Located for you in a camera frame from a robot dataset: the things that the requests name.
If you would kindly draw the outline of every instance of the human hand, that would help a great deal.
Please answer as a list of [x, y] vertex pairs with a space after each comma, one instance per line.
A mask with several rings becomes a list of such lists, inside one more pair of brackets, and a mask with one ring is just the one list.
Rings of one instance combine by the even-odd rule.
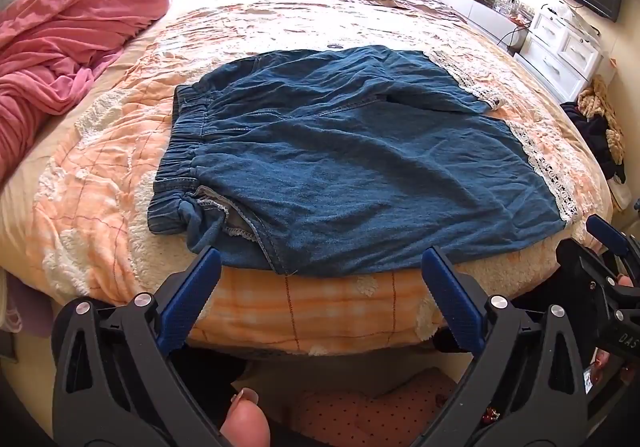
[[[618, 284], [622, 286], [633, 286], [634, 284], [631, 282], [631, 278], [623, 275], [619, 278]], [[593, 366], [593, 370], [591, 371], [591, 383], [593, 385], [597, 384], [602, 378], [602, 371], [609, 363], [610, 354], [607, 351], [598, 350], [596, 352], [596, 359]], [[629, 384], [634, 379], [636, 375], [636, 366], [625, 366], [620, 372], [620, 378], [626, 384]]]
[[231, 399], [220, 432], [234, 447], [269, 447], [269, 424], [257, 404], [258, 394], [247, 387]]

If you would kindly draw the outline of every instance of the floor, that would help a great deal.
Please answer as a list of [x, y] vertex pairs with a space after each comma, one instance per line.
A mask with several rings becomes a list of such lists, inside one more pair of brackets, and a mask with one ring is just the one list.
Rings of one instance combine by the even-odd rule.
[[[31, 416], [51, 435], [55, 367], [49, 339], [18, 334], [15, 350], [17, 363], [0, 361], [4, 375]], [[267, 414], [279, 419], [287, 400], [302, 390], [333, 386], [380, 395], [427, 367], [439, 367], [458, 381], [469, 361], [470, 355], [443, 355], [430, 348], [415, 347], [372, 351], [357, 357], [260, 362], [250, 365], [236, 387], [256, 389]]]

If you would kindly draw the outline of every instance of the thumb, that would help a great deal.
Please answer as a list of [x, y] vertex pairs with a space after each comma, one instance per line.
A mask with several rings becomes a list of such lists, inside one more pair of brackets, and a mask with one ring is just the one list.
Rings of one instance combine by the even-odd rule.
[[233, 398], [220, 432], [234, 447], [269, 447], [269, 424], [257, 402], [257, 393], [248, 388]]

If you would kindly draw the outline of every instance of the orange plaid blanket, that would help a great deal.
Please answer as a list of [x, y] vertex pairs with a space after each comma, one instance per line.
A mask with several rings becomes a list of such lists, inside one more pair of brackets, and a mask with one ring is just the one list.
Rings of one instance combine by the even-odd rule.
[[[40, 178], [31, 267], [60, 302], [80, 294], [122, 304], [193, 259], [183, 236], [156, 236], [146, 209], [168, 144], [172, 96], [216, 66], [272, 50], [382, 44], [420, 49], [463, 87], [499, 98], [494, 116], [522, 141], [556, 195], [567, 228], [518, 253], [458, 265], [488, 293], [524, 292], [556, 267], [555, 246], [610, 218], [606, 183], [556, 103], [509, 56], [432, 0], [260, 0], [207, 6], [169, 22], [115, 87], [98, 97]], [[218, 347], [311, 355], [428, 339], [442, 324], [416, 270], [344, 279], [224, 268], [192, 338]]]

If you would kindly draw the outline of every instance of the polka dot fabric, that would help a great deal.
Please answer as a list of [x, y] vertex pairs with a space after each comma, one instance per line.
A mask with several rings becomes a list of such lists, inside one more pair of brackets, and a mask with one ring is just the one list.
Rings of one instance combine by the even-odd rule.
[[428, 369], [378, 398], [362, 393], [304, 393], [289, 426], [335, 447], [408, 447], [434, 420], [456, 384]]

